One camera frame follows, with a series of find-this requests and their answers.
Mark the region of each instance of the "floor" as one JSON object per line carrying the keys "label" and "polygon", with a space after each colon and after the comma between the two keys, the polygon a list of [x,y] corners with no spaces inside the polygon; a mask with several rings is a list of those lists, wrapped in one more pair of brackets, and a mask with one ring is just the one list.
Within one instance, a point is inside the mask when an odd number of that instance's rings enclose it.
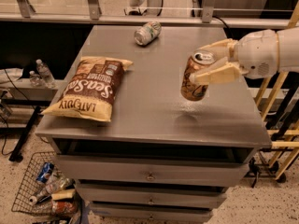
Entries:
{"label": "floor", "polygon": [[[26,110],[27,116],[20,114],[16,109],[15,116],[23,116],[27,120],[31,110]],[[30,224],[37,221],[48,220],[47,217],[32,217],[19,212],[12,212],[11,208],[15,202],[17,191],[21,185],[22,178],[33,154],[37,152],[51,152],[51,146],[35,135],[36,125],[30,132],[28,139],[21,150],[23,160],[11,162],[9,156],[0,156],[0,224]],[[5,146],[5,153],[11,151],[17,142],[18,136],[9,136]],[[285,172],[287,181],[283,184],[277,183],[271,178],[260,179],[253,189],[250,185],[251,178],[244,178],[240,183],[229,188],[227,200],[217,210],[214,210],[214,217],[207,224],[297,224],[299,223],[299,163],[296,162],[292,168]],[[99,217],[88,209],[88,204],[83,211],[82,224],[187,224],[176,221],[148,221],[129,218]]]}
{"label": "floor", "polygon": [[[59,0],[38,0],[42,8],[44,3]],[[103,14],[124,16],[124,10],[128,8],[128,0],[100,0]],[[162,16],[190,16],[192,0],[164,0]],[[21,112],[24,116],[20,120],[26,120],[30,110]],[[34,153],[52,151],[49,144],[35,136],[35,128],[28,136],[27,142],[21,154],[23,161],[20,163],[11,162],[9,156],[0,156],[0,224],[30,224],[37,221],[44,221],[46,217],[32,217],[18,212],[12,212],[16,193],[20,187],[24,172]],[[17,141],[17,136],[10,136],[7,140],[5,152],[11,151]],[[4,144],[3,137],[0,138],[0,147]],[[297,224],[299,223],[299,164],[296,163],[290,170],[286,171],[287,182],[279,184],[273,179],[263,179],[256,187],[250,187],[253,180],[243,179],[234,188],[227,191],[228,198],[221,207],[214,211],[214,217],[208,224]],[[183,224],[176,221],[147,221],[126,218],[102,218],[89,212],[88,206],[84,210],[82,224]]]}

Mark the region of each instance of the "speckled floor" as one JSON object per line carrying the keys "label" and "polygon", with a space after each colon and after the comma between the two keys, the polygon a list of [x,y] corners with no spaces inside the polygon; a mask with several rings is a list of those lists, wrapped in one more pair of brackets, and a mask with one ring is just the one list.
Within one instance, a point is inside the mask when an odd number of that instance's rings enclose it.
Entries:
{"label": "speckled floor", "polygon": [[[32,217],[23,213],[12,212],[17,191],[21,185],[24,172],[32,155],[36,152],[52,151],[49,144],[35,135],[36,126],[32,129],[21,154],[23,161],[11,162],[9,156],[0,157],[0,224],[34,223],[47,220],[47,217]],[[7,140],[5,152],[15,147],[17,137]],[[227,191],[227,200],[217,210],[208,224],[297,224],[299,223],[299,163],[285,172],[287,182],[279,184],[272,179],[260,179],[256,187],[250,187],[252,179],[243,179]],[[183,224],[176,221],[147,221],[128,218],[102,218],[89,211],[88,204],[83,211],[82,224]]]}

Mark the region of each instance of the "gray table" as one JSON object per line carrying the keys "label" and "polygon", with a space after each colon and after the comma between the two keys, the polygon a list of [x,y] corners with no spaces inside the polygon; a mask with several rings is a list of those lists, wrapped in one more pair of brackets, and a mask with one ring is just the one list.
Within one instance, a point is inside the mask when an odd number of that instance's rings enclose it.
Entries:
{"label": "gray table", "polygon": [[74,73],[80,56],[108,56],[134,62],[117,94],[111,123],[46,116],[38,126],[38,135],[269,147],[266,129],[243,78],[210,85],[200,102],[187,101],[180,94],[189,56],[205,44],[224,39],[222,29],[164,27],[159,38],[145,48],[135,43],[135,29],[95,26],[70,71]]}
{"label": "gray table", "polygon": [[[101,216],[204,222],[225,191],[271,147],[244,78],[210,85],[200,102],[180,94],[193,51],[225,38],[221,28],[163,27],[147,47],[134,26],[94,26],[81,56],[127,59],[110,123],[45,116],[36,134],[59,154],[59,168]],[[64,88],[62,87],[55,102]]]}

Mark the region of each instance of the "drawer handle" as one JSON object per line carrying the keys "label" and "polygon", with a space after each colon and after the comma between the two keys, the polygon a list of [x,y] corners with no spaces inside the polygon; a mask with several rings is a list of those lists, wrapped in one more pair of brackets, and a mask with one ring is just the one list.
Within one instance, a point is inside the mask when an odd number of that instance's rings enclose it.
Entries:
{"label": "drawer handle", "polygon": [[153,180],[155,180],[155,177],[152,175],[152,173],[149,173],[148,176],[147,176],[147,180],[149,182],[152,182]]}
{"label": "drawer handle", "polygon": [[152,198],[150,198],[149,201],[148,201],[148,204],[149,204],[149,205],[154,205],[155,202],[152,200]]}

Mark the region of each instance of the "chip bag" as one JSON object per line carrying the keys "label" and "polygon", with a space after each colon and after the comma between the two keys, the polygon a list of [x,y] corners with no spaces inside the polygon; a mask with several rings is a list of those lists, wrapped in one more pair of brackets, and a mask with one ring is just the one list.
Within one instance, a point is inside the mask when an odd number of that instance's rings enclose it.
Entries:
{"label": "chip bag", "polygon": [[108,57],[82,57],[62,97],[42,114],[110,122],[117,89],[132,64]]}

